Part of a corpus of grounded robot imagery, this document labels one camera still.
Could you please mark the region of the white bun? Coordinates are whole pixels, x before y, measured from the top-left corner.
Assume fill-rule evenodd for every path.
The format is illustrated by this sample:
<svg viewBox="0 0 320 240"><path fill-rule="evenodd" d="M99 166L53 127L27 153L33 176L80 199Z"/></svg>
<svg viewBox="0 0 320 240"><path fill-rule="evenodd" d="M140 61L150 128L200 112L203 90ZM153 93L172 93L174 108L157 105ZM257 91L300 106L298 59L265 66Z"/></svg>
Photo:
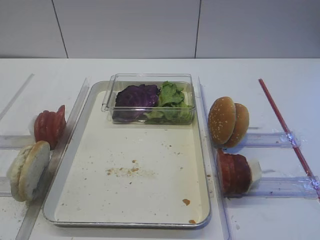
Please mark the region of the white bun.
<svg viewBox="0 0 320 240"><path fill-rule="evenodd" d="M34 191L50 160L50 148L47 141L38 141L33 145L25 160L18 185L18 193L24 201L30 202L35 198Z"/></svg>
<svg viewBox="0 0 320 240"><path fill-rule="evenodd" d="M6 177L8 178L10 183L11 195L18 202L24 202L26 200L25 197L19 194L19 181L20 181L22 168L32 148L33 148L33 145L27 145L24 148L22 148L19 151L16 158L11 163L6 173Z"/></svg>

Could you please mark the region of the green lettuce leaves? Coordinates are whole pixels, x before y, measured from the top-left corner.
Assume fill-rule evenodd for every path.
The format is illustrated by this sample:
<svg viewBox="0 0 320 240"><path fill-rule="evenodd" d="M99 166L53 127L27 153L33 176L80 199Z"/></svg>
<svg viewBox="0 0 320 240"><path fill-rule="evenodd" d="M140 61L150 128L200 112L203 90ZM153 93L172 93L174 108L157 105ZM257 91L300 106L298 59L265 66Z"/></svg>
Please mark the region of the green lettuce leaves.
<svg viewBox="0 0 320 240"><path fill-rule="evenodd" d="M157 107L164 110L147 112L146 124L188 125L193 119L192 107L185 103L183 88L173 82L165 81L158 94Z"/></svg>

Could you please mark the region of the white block behind meat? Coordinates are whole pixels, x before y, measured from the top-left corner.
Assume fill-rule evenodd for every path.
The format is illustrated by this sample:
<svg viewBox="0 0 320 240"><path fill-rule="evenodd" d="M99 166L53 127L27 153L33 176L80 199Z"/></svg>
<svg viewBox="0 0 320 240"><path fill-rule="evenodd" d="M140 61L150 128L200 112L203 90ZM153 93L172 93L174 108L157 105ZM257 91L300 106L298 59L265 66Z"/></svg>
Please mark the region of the white block behind meat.
<svg viewBox="0 0 320 240"><path fill-rule="evenodd" d="M251 170L251 181L252 183L255 183L259 181L262 177L262 170L261 170L260 163L257 159L250 159L248 164Z"/></svg>

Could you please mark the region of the white block behind tomato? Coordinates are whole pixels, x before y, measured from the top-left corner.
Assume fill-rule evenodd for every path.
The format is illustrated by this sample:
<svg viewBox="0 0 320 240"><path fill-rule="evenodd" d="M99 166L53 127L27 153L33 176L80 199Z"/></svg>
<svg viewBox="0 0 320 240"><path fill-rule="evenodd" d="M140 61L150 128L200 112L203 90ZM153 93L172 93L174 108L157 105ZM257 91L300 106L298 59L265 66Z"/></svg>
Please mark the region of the white block behind tomato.
<svg viewBox="0 0 320 240"><path fill-rule="evenodd" d="M30 133L30 135L34 138L35 134L34 134L34 125L35 125L35 121L37 119L37 116L34 116L31 121L28 124L28 131Z"/></svg>

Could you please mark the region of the purple cabbage leaf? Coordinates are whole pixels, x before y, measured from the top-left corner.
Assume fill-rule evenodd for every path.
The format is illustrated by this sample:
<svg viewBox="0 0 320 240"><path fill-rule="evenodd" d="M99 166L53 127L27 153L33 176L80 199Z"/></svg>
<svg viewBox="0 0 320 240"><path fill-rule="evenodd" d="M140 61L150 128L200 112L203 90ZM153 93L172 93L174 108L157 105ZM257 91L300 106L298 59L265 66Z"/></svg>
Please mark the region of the purple cabbage leaf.
<svg viewBox="0 0 320 240"><path fill-rule="evenodd" d="M136 121L144 114L142 110L129 110L137 107L154 107L157 105L160 90L155 84L129 85L120 91L115 99L115 107L121 108L113 112L112 119L121 123Z"/></svg>

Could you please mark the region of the front sesame bun top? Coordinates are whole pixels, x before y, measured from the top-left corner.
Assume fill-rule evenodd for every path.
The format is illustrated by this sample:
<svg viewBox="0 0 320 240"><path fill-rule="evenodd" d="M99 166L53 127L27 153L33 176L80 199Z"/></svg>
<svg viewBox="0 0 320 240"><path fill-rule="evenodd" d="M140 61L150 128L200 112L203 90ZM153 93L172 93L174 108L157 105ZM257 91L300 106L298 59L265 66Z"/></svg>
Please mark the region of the front sesame bun top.
<svg viewBox="0 0 320 240"><path fill-rule="evenodd" d="M208 113L208 128L216 145L225 144L231 137L236 123L234 101L223 96L214 101Z"/></svg>

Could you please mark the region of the metal baking tray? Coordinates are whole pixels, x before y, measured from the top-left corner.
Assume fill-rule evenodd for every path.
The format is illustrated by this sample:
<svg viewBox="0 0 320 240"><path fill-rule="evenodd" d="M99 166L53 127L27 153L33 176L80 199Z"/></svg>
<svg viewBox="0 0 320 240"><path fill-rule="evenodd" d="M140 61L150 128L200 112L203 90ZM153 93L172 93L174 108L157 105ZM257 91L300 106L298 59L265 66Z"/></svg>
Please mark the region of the metal baking tray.
<svg viewBox="0 0 320 240"><path fill-rule="evenodd" d="M90 90L43 215L65 227L197 229L212 211L199 124L115 124Z"/></svg>

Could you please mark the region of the far left clear strip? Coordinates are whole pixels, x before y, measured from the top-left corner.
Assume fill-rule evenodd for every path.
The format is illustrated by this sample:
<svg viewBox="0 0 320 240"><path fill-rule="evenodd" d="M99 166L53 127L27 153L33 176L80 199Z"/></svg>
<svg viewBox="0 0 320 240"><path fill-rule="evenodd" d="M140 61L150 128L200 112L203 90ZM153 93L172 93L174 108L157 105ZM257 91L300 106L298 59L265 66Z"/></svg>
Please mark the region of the far left clear strip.
<svg viewBox="0 0 320 240"><path fill-rule="evenodd" d="M8 104L0 112L0 120L2 120L4 118L4 116L10 110L10 108L13 106L15 101L18 99L18 97L21 95L21 93L24 91L24 89L28 86L28 84L31 82L31 80L33 79L34 76L35 76L35 74L31 73L27 77L27 79L24 81L24 83L21 85L21 87L18 89L18 91L14 94L14 96L11 98L11 100L8 102Z"/></svg>

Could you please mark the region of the red plastic strip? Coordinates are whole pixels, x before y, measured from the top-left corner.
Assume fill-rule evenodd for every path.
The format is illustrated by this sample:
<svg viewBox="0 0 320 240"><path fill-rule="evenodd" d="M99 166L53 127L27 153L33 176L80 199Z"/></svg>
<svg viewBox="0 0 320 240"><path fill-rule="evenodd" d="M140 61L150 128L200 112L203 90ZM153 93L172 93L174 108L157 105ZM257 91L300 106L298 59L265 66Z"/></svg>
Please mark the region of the red plastic strip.
<svg viewBox="0 0 320 240"><path fill-rule="evenodd" d="M278 121L279 121L279 123L280 123L280 125L281 125L281 127L283 129L283 131L285 132L285 134L286 134L286 136L287 136L287 138L288 138L288 140L289 140L289 142L290 142L290 144L291 144L291 146L292 146L292 148L293 148L293 150L294 150L294 152L295 152L295 154L296 154L296 156L297 156L297 158L298 158L298 160L299 160L299 162L300 162L300 164L301 164L301 166L302 166L302 168L304 170L304 172L310 178L311 185L314 188L314 190L316 191L317 198L320 199L320 184L319 184L319 182L316 180L315 175L313 174L313 172L312 172L311 168L309 167L304 155L302 154L300 148L298 147L296 141L294 140L293 135L290 133L291 131L290 131L289 127L287 126L286 121L282 117L282 114L280 113L280 111L279 111L275 101L273 100L273 98L272 98L272 96L271 96L266 84L264 83L263 79L259 78L258 82L259 82L259 84L260 84L260 86L261 86L261 88L262 88L262 90L263 90L263 92L264 92L269 104L271 105L271 107L272 107L272 109L273 109L273 111L274 111L274 113L275 113L275 115L276 115L276 117L277 117L277 119L278 119Z"/></svg>

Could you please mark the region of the long clear rail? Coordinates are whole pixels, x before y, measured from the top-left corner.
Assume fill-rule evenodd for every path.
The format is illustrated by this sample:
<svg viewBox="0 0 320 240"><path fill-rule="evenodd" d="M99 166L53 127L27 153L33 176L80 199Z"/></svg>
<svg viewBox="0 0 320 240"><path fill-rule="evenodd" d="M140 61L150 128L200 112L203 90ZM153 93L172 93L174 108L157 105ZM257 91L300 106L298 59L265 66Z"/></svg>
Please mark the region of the long clear rail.
<svg viewBox="0 0 320 240"><path fill-rule="evenodd" d="M213 177L213 185L214 185L214 198L217 201L217 207L220 217L220 222L222 226L222 234L223 240L231 240L232 234L230 230L230 224L228 220L228 212L225 209L225 199L221 192L221 183L219 177L219 170L217 169L216 163L216 150L212 144L212 138L208 127L208 111L206 109L206 101L203 86L200 81L200 77L197 78L197 88L199 91L199 98L200 98L200 108L202 112L202 119L203 119L203 127L206 136L206 144L208 148L208 156L210 161L210 170Z"/></svg>
<svg viewBox="0 0 320 240"><path fill-rule="evenodd" d="M73 105L73 108L69 114L63 135L55 150L53 150L49 164L46 167L41 178L38 197L28 205L25 217L15 237L17 240L28 240L31 236L38 215L42 209L43 202L51 185L52 179L72 138L75 126L78 122L79 114L83 108L83 104L86 100L89 89L90 84L88 80L85 79L77 96L77 99Z"/></svg>

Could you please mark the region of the right upper clear rail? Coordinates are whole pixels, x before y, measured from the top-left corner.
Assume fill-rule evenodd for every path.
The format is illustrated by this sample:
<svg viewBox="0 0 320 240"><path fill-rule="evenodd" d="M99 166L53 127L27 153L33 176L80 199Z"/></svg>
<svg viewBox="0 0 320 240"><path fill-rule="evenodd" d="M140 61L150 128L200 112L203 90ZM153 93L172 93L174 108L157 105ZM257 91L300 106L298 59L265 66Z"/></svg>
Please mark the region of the right upper clear rail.
<svg viewBox="0 0 320 240"><path fill-rule="evenodd" d="M300 147L301 140L293 132L247 133L238 144L246 148Z"/></svg>

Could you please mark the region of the right lower clear rail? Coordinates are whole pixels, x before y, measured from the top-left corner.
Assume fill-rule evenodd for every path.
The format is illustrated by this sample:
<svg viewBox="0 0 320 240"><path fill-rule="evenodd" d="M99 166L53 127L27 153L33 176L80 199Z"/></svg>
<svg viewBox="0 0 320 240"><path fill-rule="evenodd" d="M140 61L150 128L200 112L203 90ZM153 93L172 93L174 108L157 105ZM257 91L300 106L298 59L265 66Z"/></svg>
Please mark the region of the right lower clear rail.
<svg viewBox="0 0 320 240"><path fill-rule="evenodd" d="M227 193L228 198L320 198L320 182L317 177L262 177L244 193Z"/></svg>

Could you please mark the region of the left upper clear rail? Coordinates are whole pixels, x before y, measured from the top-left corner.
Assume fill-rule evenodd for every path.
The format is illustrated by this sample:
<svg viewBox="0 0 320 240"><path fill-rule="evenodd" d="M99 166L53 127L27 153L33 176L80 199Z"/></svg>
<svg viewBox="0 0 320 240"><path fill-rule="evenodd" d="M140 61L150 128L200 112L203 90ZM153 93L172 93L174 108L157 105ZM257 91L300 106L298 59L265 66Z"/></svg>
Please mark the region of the left upper clear rail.
<svg viewBox="0 0 320 240"><path fill-rule="evenodd" d="M27 145L33 145L34 138L31 135L1 135L0 149L1 150L19 150Z"/></svg>

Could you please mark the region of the left long clear rail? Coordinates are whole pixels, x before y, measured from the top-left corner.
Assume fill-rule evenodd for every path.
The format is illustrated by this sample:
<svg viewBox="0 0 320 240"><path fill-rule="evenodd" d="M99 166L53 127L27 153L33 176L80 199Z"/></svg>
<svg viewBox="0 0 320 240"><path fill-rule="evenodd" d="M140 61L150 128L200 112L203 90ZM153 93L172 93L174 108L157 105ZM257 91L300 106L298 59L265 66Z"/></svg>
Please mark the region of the left long clear rail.
<svg viewBox="0 0 320 240"><path fill-rule="evenodd" d="M88 80L85 79L77 96L77 99L73 105L73 108L69 114L63 135L55 150L53 150L49 164L46 167L41 178L38 197L28 205L25 217L15 237L17 240L28 240L31 236L38 215L42 209L43 202L51 185L52 179L72 138L75 126L78 122L79 114L83 108L83 104L86 100L89 89L90 84Z"/></svg>

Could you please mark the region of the left lower clear rail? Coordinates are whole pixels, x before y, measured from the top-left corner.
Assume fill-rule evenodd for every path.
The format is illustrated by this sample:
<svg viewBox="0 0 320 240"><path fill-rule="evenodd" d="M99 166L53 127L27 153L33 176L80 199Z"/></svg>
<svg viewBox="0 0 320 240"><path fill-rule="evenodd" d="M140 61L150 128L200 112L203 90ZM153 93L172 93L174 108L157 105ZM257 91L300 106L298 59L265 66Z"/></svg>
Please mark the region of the left lower clear rail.
<svg viewBox="0 0 320 240"><path fill-rule="evenodd" d="M11 197L10 180L4 176L0 177L0 197Z"/></svg>

